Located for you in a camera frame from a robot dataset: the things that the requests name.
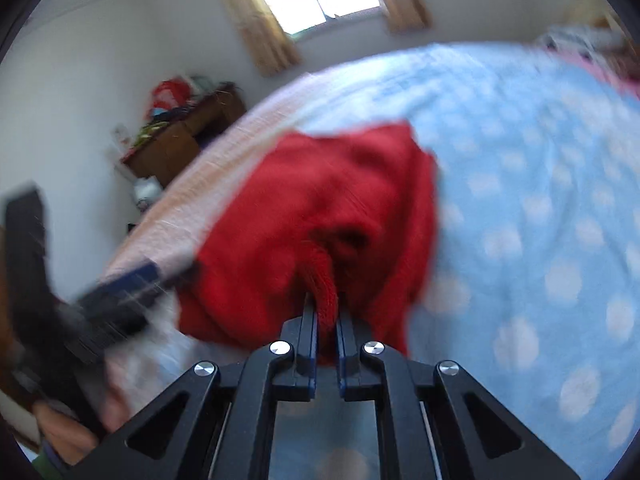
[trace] white wall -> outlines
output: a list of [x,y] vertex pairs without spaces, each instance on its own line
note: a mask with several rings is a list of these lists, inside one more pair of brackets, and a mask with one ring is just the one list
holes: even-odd
[[185,68],[215,80],[235,81],[249,106],[300,73],[430,42],[527,41],[555,17],[565,0],[424,0],[434,26],[425,32],[391,35],[383,16],[344,23],[298,41],[303,64],[265,78],[253,66],[222,0],[149,0]]
[[17,40],[0,64],[0,197],[35,181],[49,213],[49,274],[70,299],[97,279],[137,211],[109,158],[148,93],[175,75],[140,0],[103,0]]

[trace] red cloth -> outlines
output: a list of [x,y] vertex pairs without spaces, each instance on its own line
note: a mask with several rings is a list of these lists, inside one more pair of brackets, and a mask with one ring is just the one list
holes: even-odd
[[285,136],[201,248],[198,279],[180,291],[180,330],[259,348],[309,290],[327,356],[341,291],[375,339],[406,353],[406,311],[434,250],[435,174],[407,123]]

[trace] silver screw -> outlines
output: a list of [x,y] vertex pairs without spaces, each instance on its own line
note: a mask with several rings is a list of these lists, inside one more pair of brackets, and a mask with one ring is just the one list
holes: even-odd
[[438,365],[438,368],[445,375],[457,375],[460,371],[460,366],[455,361],[443,361]]
[[199,362],[193,367],[193,371],[196,372],[196,375],[199,375],[200,377],[211,375],[215,370],[216,365],[210,363],[209,361]]
[[380,341],[369,341],[364,343],[364,351],[367,354],[382,354],[385,346]]
[[271,350],[276,355],[284,355],[288,353],[289,350],[291,350],[291,345],[286,341],[276,341],[271,343],[269,350]]

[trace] mattress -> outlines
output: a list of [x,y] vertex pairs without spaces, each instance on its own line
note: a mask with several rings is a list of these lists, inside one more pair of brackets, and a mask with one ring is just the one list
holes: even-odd
[[[193,257],[274,142],[407,119],[438,158],[438,254],[407,322],[410,354],[454,359],[583,479],[602,480],[638,431],[640,103],[552,53],[435,45],[306,75],[254,108],[167,190],[108,275]],[[140,409],[194,362],[244,354],[175,328],[110,359]],[[371,403],[319,371],[312,403],[278,406],[270,478],[379,477]]]

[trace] green sleeve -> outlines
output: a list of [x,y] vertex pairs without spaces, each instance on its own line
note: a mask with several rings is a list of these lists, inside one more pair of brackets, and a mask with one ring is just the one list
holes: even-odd
[[49,461],[44,452],[41,452],[31,465],[44,480],[63,480],[60,471]]

